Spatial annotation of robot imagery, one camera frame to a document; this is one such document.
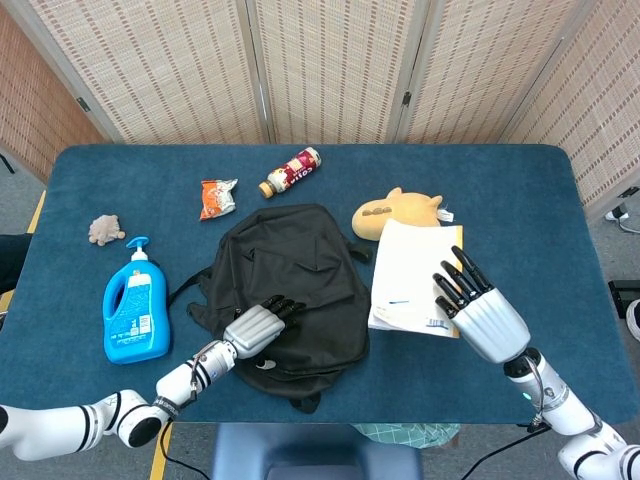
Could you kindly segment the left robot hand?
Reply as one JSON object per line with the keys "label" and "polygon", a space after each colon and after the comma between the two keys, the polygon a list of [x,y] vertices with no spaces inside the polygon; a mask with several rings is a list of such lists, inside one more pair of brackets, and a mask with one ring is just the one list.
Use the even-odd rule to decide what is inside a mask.
{"label": "left robot hand", "polygon": [[293,316],[306,304],[273,295],[241,313],[227,326],[223,341],[235,351],[235,360],[253,358],[294,323]]}

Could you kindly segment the black fabric object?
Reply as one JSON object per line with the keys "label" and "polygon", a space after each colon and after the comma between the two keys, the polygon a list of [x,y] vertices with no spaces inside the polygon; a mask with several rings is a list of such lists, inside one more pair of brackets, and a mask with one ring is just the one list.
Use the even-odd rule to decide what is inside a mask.
{"label": "black fabric object", "polygon": [[0,295],[16,288],[31,239],[31,233],[0,234]]}

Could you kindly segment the black box on floor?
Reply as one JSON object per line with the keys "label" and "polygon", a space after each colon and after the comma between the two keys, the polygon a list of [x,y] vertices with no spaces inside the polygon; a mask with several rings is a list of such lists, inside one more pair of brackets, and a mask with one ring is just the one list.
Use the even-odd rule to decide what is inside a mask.
{"label": "black box on floor", "polygon": [[640,299],[640,280],[611,280],[608,287],[620,318],[626,315],[633,301]]}

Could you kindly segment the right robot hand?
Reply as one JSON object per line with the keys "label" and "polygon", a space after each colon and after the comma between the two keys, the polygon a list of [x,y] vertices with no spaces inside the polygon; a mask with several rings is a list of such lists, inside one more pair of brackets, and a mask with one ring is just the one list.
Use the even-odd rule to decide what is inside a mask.
{"label": "right robot hand", "polygon": [[461,266],[440,262],[446,274],[432,275],[441,290],[435,304],[482,358],[494,364],[516,359],[531,339],[525,321],[460,247],[451,251]]}

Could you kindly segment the yellow plush animal toy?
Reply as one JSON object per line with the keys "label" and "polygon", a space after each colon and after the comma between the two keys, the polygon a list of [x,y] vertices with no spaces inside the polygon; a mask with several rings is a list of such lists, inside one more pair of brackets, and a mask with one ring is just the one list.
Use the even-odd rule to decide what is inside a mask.
{"label": "yellow plush animal toy", "polygon": [[438,210],[443,198],[395,187],[381,199],[368,201],[353,214],[351,227],[361,239],[378,241],[388,220],[418,227],[439,227]]}

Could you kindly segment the black and white shoe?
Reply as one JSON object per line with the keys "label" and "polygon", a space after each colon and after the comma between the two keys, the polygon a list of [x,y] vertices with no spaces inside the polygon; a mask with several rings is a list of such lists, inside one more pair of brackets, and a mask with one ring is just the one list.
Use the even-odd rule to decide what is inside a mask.
{"label": "black and white shoe", "polygon": [[626,310],[626,324],[630,335],[640,343],[640,299],[629,304]]}

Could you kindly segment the black fabric backpack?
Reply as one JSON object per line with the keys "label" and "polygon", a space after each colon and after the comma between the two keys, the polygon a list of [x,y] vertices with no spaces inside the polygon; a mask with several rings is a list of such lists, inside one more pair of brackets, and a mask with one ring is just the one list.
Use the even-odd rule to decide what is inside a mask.
{"label": "black fabric backpack", "polygon": [[254,305],[279,307],[284,331],[236,371],[248,385],[312,414],[322,392],[369,352],[370,293],[354,263],[371,257],[319,204],[263,208],[228,230],[213,263],[168,300],[198,286],[206,302],[187,311],[216,339]]}

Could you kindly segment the blue chair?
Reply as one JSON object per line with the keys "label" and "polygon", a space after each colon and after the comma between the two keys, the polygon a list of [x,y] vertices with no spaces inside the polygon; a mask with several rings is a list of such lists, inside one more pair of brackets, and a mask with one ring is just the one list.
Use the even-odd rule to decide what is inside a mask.
{"label": "blue chair", "polygon": [[223,423],[212,480],[423,480],[420,452],[347,424]]}

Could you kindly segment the blue detergent pump bottle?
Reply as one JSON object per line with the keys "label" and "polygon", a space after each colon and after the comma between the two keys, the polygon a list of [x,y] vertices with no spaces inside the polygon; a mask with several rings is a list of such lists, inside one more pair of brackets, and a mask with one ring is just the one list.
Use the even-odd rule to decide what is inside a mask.
{"label": "blue detergent pump bottle", "polygon": [[151,360],[169,350],[167,281],[144,251],[148,243],[146,236],[127,243],[131,259],[112,275],[104,291],[103,348],[113,364]]}

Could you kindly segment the orange and white snack packet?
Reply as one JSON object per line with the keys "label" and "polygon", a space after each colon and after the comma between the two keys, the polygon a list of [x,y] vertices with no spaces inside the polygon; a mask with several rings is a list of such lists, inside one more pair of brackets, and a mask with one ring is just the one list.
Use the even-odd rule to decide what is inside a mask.
{"label": "orange and white snack packet", "polygon": [[227,215],[236,209],[236,202],[232,196],[232,191],[237,182],[237,179],[201,181],[201,221]]}

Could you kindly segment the white and yellow booklet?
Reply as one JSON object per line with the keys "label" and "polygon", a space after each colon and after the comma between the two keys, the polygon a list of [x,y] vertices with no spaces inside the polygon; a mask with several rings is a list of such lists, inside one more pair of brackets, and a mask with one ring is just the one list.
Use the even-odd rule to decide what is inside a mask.
{"label": "white and yellow booklet", "polygon": [[379,240],[368,326],[457,338],[458,329],[437,307],[442,294],[432,275],[443,274],[441,262],[459,266],[451,252],[463,245],[463,227],[420,227],[389,220]]}

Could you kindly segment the woven folding screen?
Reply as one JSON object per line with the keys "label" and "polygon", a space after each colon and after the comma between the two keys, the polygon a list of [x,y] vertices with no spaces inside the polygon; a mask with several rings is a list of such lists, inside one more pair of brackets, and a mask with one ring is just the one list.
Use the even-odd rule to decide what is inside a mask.
{"label": "woven folding screen", "polygon": [[640,0],[0,0],[0,146],[100,140],[549,144],[596,215],[640,189]]}

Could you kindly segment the green checked cloth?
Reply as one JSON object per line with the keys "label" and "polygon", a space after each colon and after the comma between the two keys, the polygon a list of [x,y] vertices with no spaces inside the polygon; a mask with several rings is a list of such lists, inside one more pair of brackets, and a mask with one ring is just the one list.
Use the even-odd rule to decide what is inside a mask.
{"label": "green checked cloth", "polygon": [[359,423],[352,427],[374,442],[415,449],[442,447],[461,429],[456,423]]}

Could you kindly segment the small grey-brown plush toy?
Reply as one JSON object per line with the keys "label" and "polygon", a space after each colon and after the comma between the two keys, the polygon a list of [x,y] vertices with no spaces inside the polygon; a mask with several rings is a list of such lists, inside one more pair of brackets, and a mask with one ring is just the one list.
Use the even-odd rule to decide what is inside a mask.
{"label": "small grey-brown plush toy", "polygon": [[89,226],[88,240],[98,246],[104,246],[114,240],[123,240],[125,236],[117,215],[101,215]]}

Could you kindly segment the Costa coffee bottle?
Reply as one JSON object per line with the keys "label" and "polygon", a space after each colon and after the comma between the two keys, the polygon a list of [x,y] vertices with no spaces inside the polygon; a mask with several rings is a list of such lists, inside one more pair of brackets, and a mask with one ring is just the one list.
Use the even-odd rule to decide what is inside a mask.
{"label": "Costa coffee bottle", "polygon": [[296,182],[317,170],[322,163],[319,153],[313,147],[298,152],[288,162],[274,169],[267,178],[258,185],[264,198],[282,193],[290,189]]}

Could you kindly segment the blue table cover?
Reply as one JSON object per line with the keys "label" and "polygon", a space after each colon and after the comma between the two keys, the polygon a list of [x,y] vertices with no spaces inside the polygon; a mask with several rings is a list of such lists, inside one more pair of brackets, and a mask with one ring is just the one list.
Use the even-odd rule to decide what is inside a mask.
{"label": "blue table cover", "polygon": [[[344,233],[354,211],[392,188],[440,195],[463,227],[463,246],[526,321],[533,346],[605,421],[640,410],[567,155],[547,145],[322,145],[321,167],[273,205],[318,203]],[[37,230],[0,330],[0,404],[46,409],[91,404],[133,389],[152,400],[157,380],[209,342],[187,312],[170,310],[163,357],[110,363],[102,299],[130,258],[121,242],[89,243],[90,222],[116,214],[146,235],[151,259],[176,290],[210,265],[221,236],[269,202],[259,183],[294,145],[85,145],[61,153]],[[202,180],[238,182],[236,209],[200,220]],[[374,330],[368,355],[323,394],[315,422],[515,424],[532,408],[500,366],[461,339]]]}

